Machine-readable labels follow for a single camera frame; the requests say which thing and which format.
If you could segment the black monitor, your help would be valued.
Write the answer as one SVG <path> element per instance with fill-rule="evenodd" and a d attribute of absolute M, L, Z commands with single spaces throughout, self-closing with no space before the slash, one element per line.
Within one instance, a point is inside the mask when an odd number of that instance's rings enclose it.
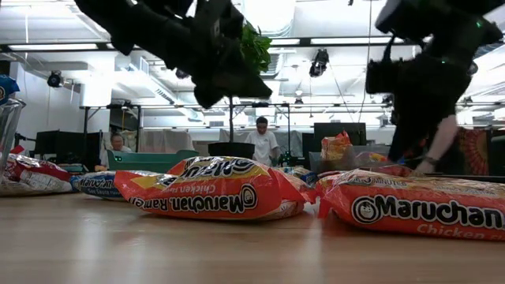
<path fill-rule="evenodd" d="M 321 146 L 321 140 L 324 137 L 337 136 L 345 131 L 352 145 L 366 145 L 366 124 L 365 123 L 350 123 L 350 122 L 326 122 L 314 124 L 314 140 L 315 143 Z"/>

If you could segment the green leafy potted tree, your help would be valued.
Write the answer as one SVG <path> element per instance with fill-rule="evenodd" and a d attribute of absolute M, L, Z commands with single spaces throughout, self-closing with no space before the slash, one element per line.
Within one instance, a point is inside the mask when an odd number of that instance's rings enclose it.
<path fill-rule="evenodd" d="M 260 28 L 255 28 L 248 21 L 242 27 L 240 39 L 231 39 L 232 47 L 240 47 L 240 51 L 248 66 L 257 73 L 267 72 L 271 63 L 271 55 L 268 49 L 271 47 L 271 39 L 262 35 Z"/>

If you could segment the person's forearm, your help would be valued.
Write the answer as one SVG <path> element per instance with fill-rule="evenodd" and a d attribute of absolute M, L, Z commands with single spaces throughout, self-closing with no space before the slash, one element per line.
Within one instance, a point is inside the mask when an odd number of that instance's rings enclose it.
<path fill-rule="evenodd" d="M 425 156 L 440 160 L 453 144 L 457 131 L 458 125 L 455 114 L 443 118 L 438 124 L 432 144 Z"/>

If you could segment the person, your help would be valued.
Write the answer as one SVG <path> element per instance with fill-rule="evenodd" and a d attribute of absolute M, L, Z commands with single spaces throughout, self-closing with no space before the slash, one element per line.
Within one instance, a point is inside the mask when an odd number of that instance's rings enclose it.
<path fill-rule="evenodd" d="M 120 151 L 132 153 L 133 151 L 124 145 L 123 136 L 120 133 L 113 133 L 110 136 L 110 149 L 111 151 Z M 107 149 L 103 148 L 100 151 L 99 165 L 95 166 L 95 171 L 105 171 L 109 169 Z"/>
<path fill-rule="evenodd" d="M 281 151 L 275 134 L 267 129 L 268 120 L 265 117 L 258 117 L 256 120 L 256 130 L 250 132 L 245 139 L 248 144 L 255 145 L 252 156 L 254 160 L 266 166 L 277 166 Z"/>

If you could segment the beige hanging cloth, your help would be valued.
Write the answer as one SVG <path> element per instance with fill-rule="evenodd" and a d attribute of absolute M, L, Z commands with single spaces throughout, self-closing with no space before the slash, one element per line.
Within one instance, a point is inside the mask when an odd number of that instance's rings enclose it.
<path fill-rule="evenodd" d="M 122 131 L 124 146 L 134 152 L 173 154 L 180 150 L 193 150 L 193 140 L 186 131 L 171 129 L 142 129 L 137 142 L 136 131 Z"/>

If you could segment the green plastic bin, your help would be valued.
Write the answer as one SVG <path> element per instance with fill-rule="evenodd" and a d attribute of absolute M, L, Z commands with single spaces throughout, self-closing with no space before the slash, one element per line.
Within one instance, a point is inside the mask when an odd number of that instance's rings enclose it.
<path fill-rule="evenodd" d="M 174 154 L 136 153 L 107 150 L 110 170 L 145 170 L 166 173 L 184 159 L 198 156 L 194 150 L 180 150 Z"/>

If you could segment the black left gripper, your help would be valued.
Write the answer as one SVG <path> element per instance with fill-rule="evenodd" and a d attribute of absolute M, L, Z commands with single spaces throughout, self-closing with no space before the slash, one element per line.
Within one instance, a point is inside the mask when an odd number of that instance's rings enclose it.
<path fill-rule="evenodd" d="M 196 101 L 205 109 L 226 96 L 269 99 L 272 90 L 246 63 L 240 47 L 219 30 L 212 0 L 165 0 L 165 9 L 181 17 L 189 43 L 210 79 L 192 77 Z"/>

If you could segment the orange mandala patterned cloth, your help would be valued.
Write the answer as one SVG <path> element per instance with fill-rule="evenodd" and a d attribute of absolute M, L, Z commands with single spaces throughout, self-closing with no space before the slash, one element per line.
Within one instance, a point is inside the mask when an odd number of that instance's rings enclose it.
<path fill-rule="evenodd" d="M 488 132 L 485 129 L 458 129 L 459 149 L 463 154 L 464 173 L 489 175 Z"/>

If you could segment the person's hand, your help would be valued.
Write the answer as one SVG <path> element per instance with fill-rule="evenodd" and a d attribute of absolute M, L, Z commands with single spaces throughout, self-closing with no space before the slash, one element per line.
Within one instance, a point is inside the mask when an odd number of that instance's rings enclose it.
<path fill-rule="evenodd" d="M 431 174 L 435 171 L 435 166 L 426 160 L 423 160 L 415 169 L 416 174 Z"/>

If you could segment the clear plastic bin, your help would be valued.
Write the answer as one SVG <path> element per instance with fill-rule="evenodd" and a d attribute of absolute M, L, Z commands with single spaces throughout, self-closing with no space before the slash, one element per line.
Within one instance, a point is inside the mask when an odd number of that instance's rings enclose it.
<path fill-rule="evenodd" d="M 25 106 L 23 101 L 15 98 L 8 98 L 6 103 L 0 106 L 0 181 L 3 179 L 21 111 Z"/>

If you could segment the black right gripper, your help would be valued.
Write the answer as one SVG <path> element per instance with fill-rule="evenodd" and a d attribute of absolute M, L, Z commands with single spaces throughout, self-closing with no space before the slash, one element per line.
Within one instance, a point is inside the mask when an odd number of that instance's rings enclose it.
<path fill-rule="evenodd" d="M 453 115 L 471 79 L 465 67 L 419 54 L 399 68 L 395 112 L 400 118 L 416 118 L 425 110 L 434 118 Z"/>

